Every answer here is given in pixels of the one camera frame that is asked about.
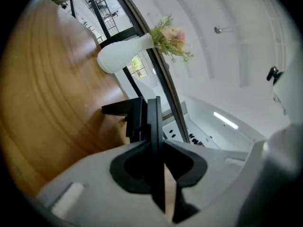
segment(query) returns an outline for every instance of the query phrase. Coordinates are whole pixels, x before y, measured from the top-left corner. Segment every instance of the flower bouquet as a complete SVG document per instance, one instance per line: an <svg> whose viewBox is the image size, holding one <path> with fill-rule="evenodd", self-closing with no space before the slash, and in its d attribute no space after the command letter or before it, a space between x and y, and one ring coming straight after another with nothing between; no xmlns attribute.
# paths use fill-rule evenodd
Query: flower bouquet
<svg viewBox="0 0 303 227"><path fill-rule="evenodd" d="M185 51L185 33L183 30L172 26L173 18L168 16L166 20L160 20L149 34L154 42L154 47L161 53L172 56L172 61L176 61L174 55L183 57L187 62L193 54Z"/></svg>

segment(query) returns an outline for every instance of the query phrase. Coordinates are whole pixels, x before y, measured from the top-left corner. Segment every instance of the window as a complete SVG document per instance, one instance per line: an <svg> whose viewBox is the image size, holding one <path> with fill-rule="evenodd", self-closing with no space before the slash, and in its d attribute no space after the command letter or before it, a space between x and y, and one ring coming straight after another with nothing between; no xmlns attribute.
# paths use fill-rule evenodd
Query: window
<svg viewBox="0 0 303 227"><path fill-rule="evenodd" d="M127 68L131 75L137 79L141 79L148 75L142 60L139 55L136 55L127 65Z"/></svg>

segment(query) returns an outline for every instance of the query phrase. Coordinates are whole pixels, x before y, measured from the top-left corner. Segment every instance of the light fixture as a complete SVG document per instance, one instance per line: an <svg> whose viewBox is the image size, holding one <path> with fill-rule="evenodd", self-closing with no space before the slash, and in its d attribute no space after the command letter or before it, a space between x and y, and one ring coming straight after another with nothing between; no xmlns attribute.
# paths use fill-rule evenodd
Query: light fixture
<svg viewBox="0 0 303 227"><path fill-rule="evenodd" d="M222 115L218 114L217 112L214 112L214 116L216 116L218 119L221 119L223 122L227 123L229 126L233 127L235 130L237 130L239 128L238 125L229 121L227 118L224 118Z"/></svg>

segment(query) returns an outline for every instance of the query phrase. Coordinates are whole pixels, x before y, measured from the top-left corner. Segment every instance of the wooden table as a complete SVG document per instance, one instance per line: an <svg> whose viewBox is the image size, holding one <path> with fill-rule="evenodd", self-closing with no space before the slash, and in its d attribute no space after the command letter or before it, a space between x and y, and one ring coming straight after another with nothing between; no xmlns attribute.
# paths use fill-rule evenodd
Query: wooden table
<svg viewBox="0 0 303 227"><path fill-rule="evenodd" d="M31 0L0 63L0 140L16 185L34 196L90 154L129 140L101 106L126 100L97 64L92 33L50 0Z"/></svg>

